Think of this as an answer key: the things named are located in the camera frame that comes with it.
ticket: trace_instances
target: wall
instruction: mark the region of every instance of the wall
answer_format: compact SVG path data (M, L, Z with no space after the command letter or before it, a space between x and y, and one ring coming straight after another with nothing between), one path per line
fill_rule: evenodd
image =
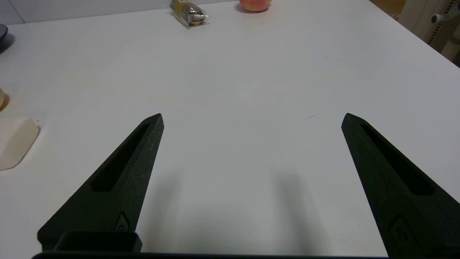
M209 4L226 2L231 0L193 0L194 3ZM145 10L162 9L168 6L169 0L10 0L19 14L19 20L6 19L1 11L1 3L8 0L0 0L0 23L16 24L22 20L26 23L42 22L50 20L80 18L98 15L107 15L124 12L138 12Z
M8 0L0 0L0 24L20 24L21 17Z

